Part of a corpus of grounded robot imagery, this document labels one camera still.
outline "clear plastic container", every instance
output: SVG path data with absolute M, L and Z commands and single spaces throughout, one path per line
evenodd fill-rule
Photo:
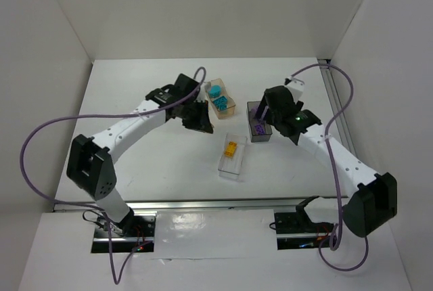
M 212 86 L 218 85 L 221 88 L 221 93 L 215 97 L 215 98 L 211 98 L 209 96 L 209 91 L 210 88 L 212 88 Z M 206 90 L 206 95 L 208 96 L 208 99 L 210 101 L 210 105 L 212 105 L 212 108 L 216 114 L 216 116 L 221 120 L 223 118 L 227 118 L 230 116 L 233 116 L 235 114 L 235 102 L 233 101 L 233 99 L 229 96 L 229 94 L 227 93 L 227 90 L 224 86 L 224 82 L 221 79 L 215 79 L 212 81 L 207 82 L 204 85 L 204 89 Z M 225 108 L 219 108 L 217 107 L 214 102 L 221 97 L 225 97 L 227 98 L 227 103 L 225 104 Z
M 268 142 L 272 135 L 271 125 L 259 121 L 254 116 L 260 102 L 246 103 L 246 115 L 248 117 L 248 128 L 250 129 L 251 142 Z
M 232 158 L 224 155 L 229 142 L 235 142 L 236 151 Z M 240 135 L 228 133 L 225 137 L 224 150 L 221 159 L 219 160 L 218 170 L 219 175 L 224 178 L 237 180 L 241 172 L 242 160 L 244 159 L 245 146 L 247 142 L 247 137 L 242 137 Z

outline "gray wall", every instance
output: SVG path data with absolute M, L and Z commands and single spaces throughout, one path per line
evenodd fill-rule
M 95 59 L 330 58 L 362 0 L 59 0 Z
M 364 0 L 333 58 L 355 84 L 346 118 L 360 158 L 397 178 L 390 223 L 414 291 L 432 288 L 432 19 L 433 0 Z
M 38 124 L 74 114 L 91 63 L 56 0 L 0 0 L 0 290 L 16 290 L 46 203 L 24 183 L 21 144 Z M 74 123 L 40 134 L 26 164 L 53 195 Z

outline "dark gray container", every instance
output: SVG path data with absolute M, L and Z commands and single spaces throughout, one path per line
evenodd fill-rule
M 250 129 L 251 142 L 268 142 L 272 135 L 272 127 L 254 118 L 255 111 L 260 102 L 246 103 L 246 116 L 248 118 L 248 128 Z

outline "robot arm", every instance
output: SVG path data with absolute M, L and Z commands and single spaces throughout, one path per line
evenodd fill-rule
M 201 90 L 191 99 L 173 108 L 148 115 L 139 114 L 171 105 L 191 93 L 197 85 L 197 81 L 180 74 L 174 85 L 167 85 L 149 93 L 131 113 L 136 113 L 137 116 L 124 118 L 92 137 L 79 135 L 72 141 L 67 176 L 85 190 L 123 231 L 140 225 L 137 221 L 141 220 L 141 217 L 134 216 L 133 210 L 116 190 L 114 164 L 123 153 L 144 135 L 171 118 L 181 118 L 187 129 L 213 133 L 208 104 Z
M 267 89 L 255 117 L 273 125 L 284 137 L 312 154 L 322 165 L 331 168 L 325 140 L 328 139 L 336 161 L 338 177 L 347 196 L 343 219 L 359 237 L 365 237 L 396 215 L 396 180 L 386 173 L 379 175 L 353 156 L 332 136 L 325 136 L 325 127 L 309 110 L 302 110 L 299 101 L 304 83 L 286 79 L 284 86 Z M 314 198 L 305 206 L 313 222 L 338 222 L 335 199 Z

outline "yellow object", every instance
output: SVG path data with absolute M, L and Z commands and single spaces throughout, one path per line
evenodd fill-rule
M 236 146 L 237 146 L 237 143 L 230 141 L 227 148 L 225 148 L 224 155 L 226 157 L 233 158 L 233 155 L 235 154 L 235 151 L 236 151 Z

